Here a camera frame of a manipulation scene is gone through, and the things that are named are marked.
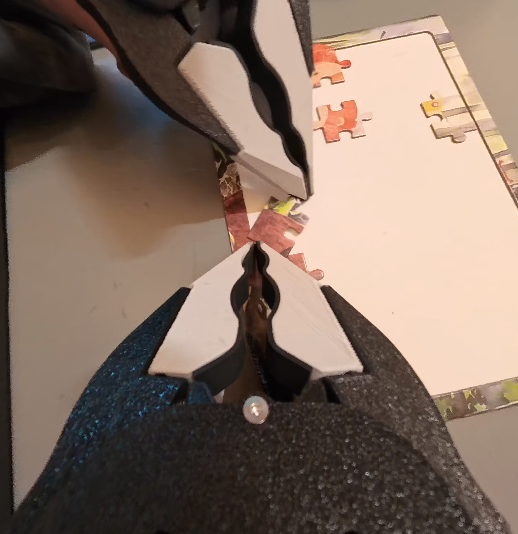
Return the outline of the orange and tan puzzle piece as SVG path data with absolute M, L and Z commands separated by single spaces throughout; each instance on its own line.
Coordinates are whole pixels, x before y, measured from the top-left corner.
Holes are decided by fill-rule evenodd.
M 311 75 L 313 88 L 321 87 L 323 79 L 328 79 L 331 84 L 344 82 L 343 69 L 351 67 L 349 59 L 339 60 L 336 50 L 326 44 L 314 44 L 312 47 L 314 71 Z

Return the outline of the grey desk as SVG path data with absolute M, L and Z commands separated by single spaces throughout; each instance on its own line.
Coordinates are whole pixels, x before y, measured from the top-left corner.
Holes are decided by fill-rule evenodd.
M 29 392 L 69 364 L 80 394 L 11 533 L 510 533 L 408 360 L 332 286 L 325 297 L 364 365 L 272 398 L 256 246 L 231 248 L 216 143 L 169 117 L 111 58 L 95 111 L 66 144 L 10 157 L 10 349 Z M 314 192 L 295 197 L 307 202 Z M 212 395 L 150 375 L 187 288 L 255 246 L 240 310 L 243 368 Z

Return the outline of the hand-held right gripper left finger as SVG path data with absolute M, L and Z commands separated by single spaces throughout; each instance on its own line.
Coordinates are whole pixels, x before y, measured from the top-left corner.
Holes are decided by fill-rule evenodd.
M 240 310 L 249 296 L 254 252 L 254 244 L 244 245 L 187 288 L 150 375 L 202 382 L 214 396 L 236 381 L 244 354 Z

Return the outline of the cardboard puzzle frame tray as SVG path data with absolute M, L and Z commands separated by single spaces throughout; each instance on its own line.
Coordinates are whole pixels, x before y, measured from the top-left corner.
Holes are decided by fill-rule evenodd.
M 381 330 L 446 421 L 518 405 L 518 168 L 499 129 L 437 139 L 420 104 L 480 93 L 440 16 L 316 40 L 349 59 L 313 88 L 311 113 L 354 100 L 366 135 L 313 132 L 315 194 L 290 254 Z M 270 197 L 215 149 L 231 248 Z

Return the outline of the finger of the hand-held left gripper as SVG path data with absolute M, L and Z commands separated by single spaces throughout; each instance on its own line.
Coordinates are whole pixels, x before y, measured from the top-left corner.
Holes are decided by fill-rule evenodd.
M 195 43 L 178 69 L 236 143 L 236 162 L 290 196 L 308 197 L 302 170 L 257 112 L 248 75 L 233 49 Z
M 312 84 L 290 1 L 238 1 L 237 44 L 264 96 L 267 125 L 302 173 L 289 194 L 313 194 Z

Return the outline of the green and yellow puzzle piece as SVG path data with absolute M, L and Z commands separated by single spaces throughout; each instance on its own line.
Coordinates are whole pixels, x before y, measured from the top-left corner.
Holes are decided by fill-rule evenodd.
M 309 216 L 300 210 L 301 206 L 302 201 L 295 197 L 288 197 L 284 200 L 270 197 L 263 210 L 273 211 L 305 226 L 309 221 Z

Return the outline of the yellow and grey puzzle piece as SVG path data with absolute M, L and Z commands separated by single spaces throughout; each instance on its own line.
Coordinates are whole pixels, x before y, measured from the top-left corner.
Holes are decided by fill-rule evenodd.
M 479 130 L 492 135 L 496 131 L 489 110 L 474 92 L 469 92 L 466 96 L 443 96 L 434 92 L 420 106 L 427 118 L 439 117 L 438 122 L 431 124 L 437 139 L 449 137 L 452 142 L 459 144 L 467 139 L 469 132 Z

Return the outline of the brown puzzle piece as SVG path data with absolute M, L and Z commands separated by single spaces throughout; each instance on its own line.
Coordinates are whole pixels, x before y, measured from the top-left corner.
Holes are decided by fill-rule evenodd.
M 262 242 L 283 257 L 288 257 L 294 247 L 294 240 L 285 236 L 285 232 L 293 230 L 301 234 L 309 217 L 302 213 L 290 212 L 281 214 L 271 209 L 262 209 L 256 222 L 251 227 L 247 237 L 250 241 Z
M 324 272 L 320 269 L 309 270 L 305 260 L 304 253 L 289 254 L 287 259 L 291 261 L 296 267 L 309 274 L 316 281 L 321 281 L 324 278 Z

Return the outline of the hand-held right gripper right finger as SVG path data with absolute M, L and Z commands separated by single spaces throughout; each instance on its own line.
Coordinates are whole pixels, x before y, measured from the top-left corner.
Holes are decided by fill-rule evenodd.
M 324 287 L 266 244 L 256 246 L 256 265 L 270 310 L 262 363 L 270 396 L 289 402 L 310 382 L 363 372 Z

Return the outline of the red and white puzzle piece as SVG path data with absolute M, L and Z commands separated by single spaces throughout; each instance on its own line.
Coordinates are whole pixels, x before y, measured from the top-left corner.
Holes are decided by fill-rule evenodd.
M 373 118 L 372 112 L 360 112 L 354 100 L 342 102 L 339 110 L 320 105 L 316 111 L 318 120 L 313 122 L 313 130 L 322 130 L 326 143 L 340 141 L 343 132 L 349 132 L 352 139 L 364 137 L 364 122 Z

